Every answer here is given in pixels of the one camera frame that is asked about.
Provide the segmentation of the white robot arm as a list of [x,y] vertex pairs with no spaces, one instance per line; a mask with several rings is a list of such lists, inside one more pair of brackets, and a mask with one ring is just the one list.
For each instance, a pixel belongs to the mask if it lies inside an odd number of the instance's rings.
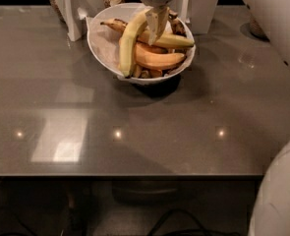
[[[290,0],[243,0],[290,71]],[[248,236],[290,236],[290,142],[268,166]]]

